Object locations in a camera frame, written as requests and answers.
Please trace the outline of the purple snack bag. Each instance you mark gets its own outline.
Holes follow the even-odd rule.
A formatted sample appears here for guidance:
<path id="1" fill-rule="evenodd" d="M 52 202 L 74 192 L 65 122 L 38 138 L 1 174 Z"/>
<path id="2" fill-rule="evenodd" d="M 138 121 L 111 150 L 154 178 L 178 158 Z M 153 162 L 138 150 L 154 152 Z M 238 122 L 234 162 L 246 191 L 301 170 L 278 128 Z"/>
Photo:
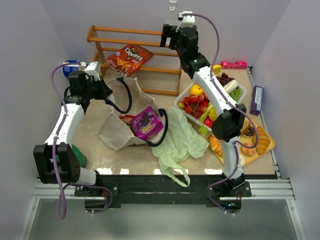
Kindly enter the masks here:
<path id="1" fill-rule="evenodd" d="M 161 119 L 151 106 L 131 119 L 130 125 L 134 135 L 144 141 L 157 135 L 164 128 Z"/>

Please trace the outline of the light green plastic bag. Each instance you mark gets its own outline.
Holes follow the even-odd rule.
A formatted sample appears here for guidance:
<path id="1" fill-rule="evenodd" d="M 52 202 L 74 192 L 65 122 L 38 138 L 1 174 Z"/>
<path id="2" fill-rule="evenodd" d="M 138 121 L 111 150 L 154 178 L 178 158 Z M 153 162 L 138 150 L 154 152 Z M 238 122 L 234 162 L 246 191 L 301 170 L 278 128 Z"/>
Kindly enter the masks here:
<path id="1" fill-rule="evenodd" d="M 189 157 L 203 157 L 209 144 L 188 122 L 181 110 L 172 106 L 167 111 L 168 131 L 163 142 L 152 148 L 158 158 L 159 170 L 180 186 L 187 188 L 190 177 L 185 168 L 179 165 Z"/>

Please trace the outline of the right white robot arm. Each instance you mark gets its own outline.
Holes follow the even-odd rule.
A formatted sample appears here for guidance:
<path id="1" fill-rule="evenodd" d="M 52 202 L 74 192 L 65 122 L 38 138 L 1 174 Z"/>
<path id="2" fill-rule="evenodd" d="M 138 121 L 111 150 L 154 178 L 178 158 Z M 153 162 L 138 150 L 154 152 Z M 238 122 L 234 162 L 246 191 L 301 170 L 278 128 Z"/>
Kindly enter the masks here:
<path id="1" fill-rule="evenodd" d="M 225 193 L 230 193 L 245 183 L 245 175 L 240 165 L 239 144 L 246 107 L 237 104 L 213 75 L 210 63 L 199 52 L 198 40 L 196 26 L 180 28 L 164 24 L 160 46 L 167 46 L 177 52 L 182 70 L 203 89 L 217 113 L 211 130 L 222 148 L 223 179 L 208 188 L 220 186 Z"/>

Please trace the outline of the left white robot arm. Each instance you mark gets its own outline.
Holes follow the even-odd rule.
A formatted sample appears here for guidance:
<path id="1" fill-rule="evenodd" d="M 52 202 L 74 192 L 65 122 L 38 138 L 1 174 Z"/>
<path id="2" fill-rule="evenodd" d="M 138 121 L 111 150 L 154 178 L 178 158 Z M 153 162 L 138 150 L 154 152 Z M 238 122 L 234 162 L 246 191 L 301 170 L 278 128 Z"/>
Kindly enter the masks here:
<path id="1" fill-rule="evenodd" d="M 80 166 L 72 149 L 77 127 L 92 99 L 105 100 L 112 91 L 97 70 L 69 74 L 70 95 L 58 97 L 61 110 L 57 123 L 42 145 L 33 149 L 39 178 L 44 184 L 73 183 L 93 186 L 97 173 Z"/>

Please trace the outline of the red snack bag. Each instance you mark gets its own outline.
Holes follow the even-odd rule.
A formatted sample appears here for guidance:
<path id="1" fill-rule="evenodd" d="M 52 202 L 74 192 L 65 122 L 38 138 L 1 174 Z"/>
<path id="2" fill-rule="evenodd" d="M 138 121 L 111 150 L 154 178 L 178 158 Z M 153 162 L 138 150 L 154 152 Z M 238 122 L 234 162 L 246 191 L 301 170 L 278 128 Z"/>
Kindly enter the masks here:
<path id="1" fill-rule="evenodd" d="M 134 119 L 134 118 L 135 118 L 134 115 L 128 115 L 128 114 L 119 116 L 119 119 L 120 119 L 123 123 L 125 123 L 131 130 L 133 130 L 133 129 L 132 129 L 131 120 Z"/>

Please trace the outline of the clear plastic water bottle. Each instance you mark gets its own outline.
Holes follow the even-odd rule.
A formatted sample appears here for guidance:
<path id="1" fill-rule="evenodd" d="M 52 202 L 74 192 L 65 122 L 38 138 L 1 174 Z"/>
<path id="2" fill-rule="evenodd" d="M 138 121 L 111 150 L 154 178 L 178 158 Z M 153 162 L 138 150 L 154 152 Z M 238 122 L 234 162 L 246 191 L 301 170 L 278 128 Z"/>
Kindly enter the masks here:
<path id="1" fill-rule="evenodd" d="M 178 1 L 169 0 L 167 13 L 165 17 L 165 23 L 170 26 L 177 26 L 179 24 L 178 14 L 179 14 Z"/>

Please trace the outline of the beige canvas tote bag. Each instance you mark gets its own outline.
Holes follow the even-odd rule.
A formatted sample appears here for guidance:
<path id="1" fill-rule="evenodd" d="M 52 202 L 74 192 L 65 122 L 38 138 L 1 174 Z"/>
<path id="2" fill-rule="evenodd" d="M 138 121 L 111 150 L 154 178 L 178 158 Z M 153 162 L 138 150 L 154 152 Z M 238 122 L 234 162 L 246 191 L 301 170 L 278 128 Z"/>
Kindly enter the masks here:
<path id="1" fill-rule="evenodd" d="M 115 151 L 132 145 L 147 144 L 149 147 L 158 147 L 164 141 L 169 128 L 166 110 L 160 108 L 152 97 L 142 91 L 137 78 L 114 78 L 109 80 L 106 85 L 113 91 L 107 99 L 113 104 L 110 106 L 109 116 L 98 130 L 97 136 L 107 147 Z M 132 127 L 121 117 L 137 116 L 148 107 L 153 109 L 163 128 L 150 138 L 143 140 L 135 135 Z"/>

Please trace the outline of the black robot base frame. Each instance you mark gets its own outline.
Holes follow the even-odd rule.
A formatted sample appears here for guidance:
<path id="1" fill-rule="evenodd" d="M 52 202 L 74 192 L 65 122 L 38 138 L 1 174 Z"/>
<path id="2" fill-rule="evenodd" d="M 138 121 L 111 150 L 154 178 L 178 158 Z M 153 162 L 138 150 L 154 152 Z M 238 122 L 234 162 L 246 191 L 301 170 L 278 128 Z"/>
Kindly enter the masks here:
<path id="1" fill-rule="evenodd" d="M 252 191 L 244 176 L 224 180 L 223 174 L 190 175 L 190 185 L 180 186 L 166 175 L 99 175 L 99 188 L 77 186 L 75 196 L 85 199 L 87 210 L 101 210 L 106 204 L 221 206 L 235 214 L 242 199 Z"/>

